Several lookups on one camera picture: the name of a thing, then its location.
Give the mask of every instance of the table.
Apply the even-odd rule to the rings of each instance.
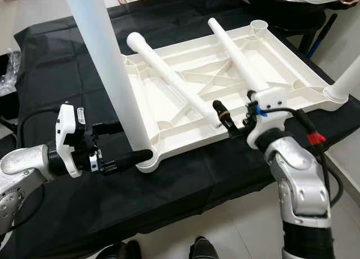
[[[214,16],[225,29],[248,25],[259,16],[240,0],[143,0],[109,9],[121,50],[132,53],[125,39],[139,31],[153,48],[211,34]],[[85,107],[89,124],[114,121],[111,106],[72,18],[32,26],[17,35],[23,59],[17,91],[20,114],[69,101]],[[291,50],[298,53],[286,40]],[[331,79],[303,59],[326,81]],[[309,114],[328,145],[359,128],[360,102],[354,98],[336,112]],[[54,137],[56,116],[42,114],[25,125],[25,145]],[[309,148],[295,120],[286,128]],[[100,142],[105,160],[129,151],[123,133]],[[153,174],[135,168],[109,177],[84,173],[63,176],[46,185],[39,212],[15,231],[0,258],[80,258],[136,233],[148,233],[185,217],[201,214],[222,202],[261,190],[273,182],[262,154],[241,138],[223,140],[161,162]],[[39,191],[19,213],[24,219],[39,199]]]

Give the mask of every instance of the white leg tube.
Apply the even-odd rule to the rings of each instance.
[[[360,56],[350,65],[342,76],[324,94],[334,102],[344,103],[349,99],[350,92],[360,85]]]
[[[152,149],[152,160],[157,159],[122,62],[104,0],[67,0],[67,3],[132,149]]]
[[[127,39],[129,47],[138,52],[145,61],[156,69],[166,82],[174,87],[198,112],[206,118],[208,123],[219,127],[220,121],[217,113],[208,107],[195,93],[187,89],[185,82],[169,67],[165,61],[146,43],[140,33],[130,33]]]
[[[226,31],[220,26],[216,19],[209,19],[208,24],[215,36],[229,53],[231,60],[237,68],[237,71],[246,80],[249,89],[256,92],[268,89],[270,87],[269,84],[262,79],[260,74],[246,59],[245,55],[237,47],[234,41],[229,37]]]

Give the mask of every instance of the black tablecloth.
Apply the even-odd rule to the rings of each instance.
[[[109,10],[125,54],[125,39],[139,31],[153,48],[211,34],[214,16],[225,29],[248,25],[258,16],[240,0],[144,0]],[[69,101],[85,107],[89,124],[116,120],[115,112],[72,18],[32,26],[17,35],[23,56],[17,90],[21,119],[43,106]],[[326,81],[331,79],[313,63]],[[351,98],[336,112],[309,114],[320,133],[334,144],[359,127],[360,103]],[[27,147],[54,137],[56,116],[45,113],[25,125]],[[309,147],[293,120],[286,128]],[[106,160],[129,151],[124,134],[105,137],[100,147]],[[103,177],[84,173],[46,184],[39,212],[12,235],[0,258],[80,258],[105,245],[151,232],[187,216],[200,214],[228,199],[262,189],[273,181],[262,154],[243,139],[223,140],[161,162],[153,174],[132,168]],[[24,219],[39,191],[23,206]]]

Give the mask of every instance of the tile floor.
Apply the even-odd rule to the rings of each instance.
[[[0,125],[0,138],[7,133]],[[332,222],[336,258],[358,259],[360,208],[347,193],[332,209]],[[207,237],[223,259],[281,258],[282,224],[276,184],[131,239],[139,241],[143,259],[187,259],[189,247],[199,235]]]

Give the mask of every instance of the white plastic tube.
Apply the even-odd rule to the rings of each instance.
[[[145,61],[156,69],[166,82],[176,89],[198,112],[212,124],[219,127],[217,113],[195,93],[187,89],[185,82],[170,68],[170,66],[146,43],[140,33],[130,33],[127,38],[128,46],[138,52]]]
[[[234,41],[229,37],[226,31],[220,26],[216,19],[209,19],[208,24],[215,36],[229,53],[231,60],[237,68],[237,71],[245,79],[249,89],[256,92],[268,89],[270,87],[269,84],[262,79],[261,75],[246,59],[245,55],[237,47]]]
[[[104,0],[67,3],[132,149],[152,149]]]
[[[324,89],[324,94],[334,102],[344,103],[349,99],[350,92],[360,85],[360,56],[350,65],[339,79]]]

